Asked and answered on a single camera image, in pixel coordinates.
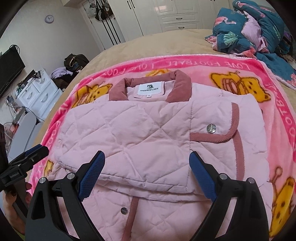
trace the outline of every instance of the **beige bedspread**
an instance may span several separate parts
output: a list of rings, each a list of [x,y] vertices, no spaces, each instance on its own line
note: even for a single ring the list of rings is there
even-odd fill
[[[204,37],[211,34],[212,30],[209,29],[174,30],[137,38],[103,51],[76,76],[64,91],[46,118],[35,139],[35,145],[41,143],[53,115],[65,102],[74,86],[84,77],[112,65],[139,58],[176,54],[222,54],[212,50],[212,45],[205,41]],[[284,85],[282,86],[294,110],[296,110],[296,92]]]

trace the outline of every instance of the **pink quilted jacket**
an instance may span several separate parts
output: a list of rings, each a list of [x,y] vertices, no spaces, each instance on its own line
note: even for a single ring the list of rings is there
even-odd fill
[[[139,84],[158,81],[164,93],[136,94]],[[179,70],[123,79],[109,94],[71,109],[53,150],[51,180],[75,172],[98,150],[105,153],[105,167],[83,201],[105,240],[190,240],[211,205],[189,167],[192,151],[232,179],[253,177],[271,222],[266,134],[255,98],[191,83]],[[234,205],[232,200],[219,235]]]

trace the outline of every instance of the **white drawer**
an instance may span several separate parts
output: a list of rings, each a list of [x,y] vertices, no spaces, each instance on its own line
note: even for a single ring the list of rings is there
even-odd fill
[[[42,115],[42,120],[45,120],[50,111],[53,109],[55,103],[58,101],[60,96],[63,94],[61,89],[58,89],[57,92],[54,94],[54,96],[50,99],[48,107],[45,109],[43,115]]]
[[[45,70],[40,70],[41,79],[34,79],[33,85],[36,87],[39,92],[42,92],[47,87],[48,82],[51,80]]]
[[[187,23],[187,22],[198,22],[199,18],[197,13],[189,14],[174,14],[171,16],[159,16],[160,23],[170,24],[170,23]]]
[[[173,23],[161,26],[163,32],[178,30],[178,29],[192,29],[197,28],[197,23]]]
[[[18,96],[18,99],[21,101],[23,106],[29,107],[34,103],[34,101],[36,101],[36,96],[38,95],[39,91],[34,85],[30,84],[28,87],[26,87],[23,93]]]
[[[51,98],[57,91],[57,86],[54,82],[50,81],[45,86],[45,90],[40,94],[34,105],[32,106],[32,111],[38,116],[42,116],[45,109],[48,107]]]

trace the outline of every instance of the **green leaf print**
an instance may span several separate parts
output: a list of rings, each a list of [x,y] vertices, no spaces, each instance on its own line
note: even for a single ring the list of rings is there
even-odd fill
[[[274,32],[276,33],[276,36],[278,37],[279,41],[281,40],[281,34],[279,33],[278,29],[274,25]]]
[[[224,35],[224,44],[226,46],[231,46],[234,44],[235,41],[237,41],[237,36],[233,32],[229,32],[228,34]]]

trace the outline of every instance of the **size tag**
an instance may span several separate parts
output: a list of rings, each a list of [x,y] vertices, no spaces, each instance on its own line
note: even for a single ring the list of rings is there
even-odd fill
[[[162,87],[162,81],[141,84],[139,85],[137,94],[146,95],[147,97],[151,95],[159,94],[162,92],[161,87]]]

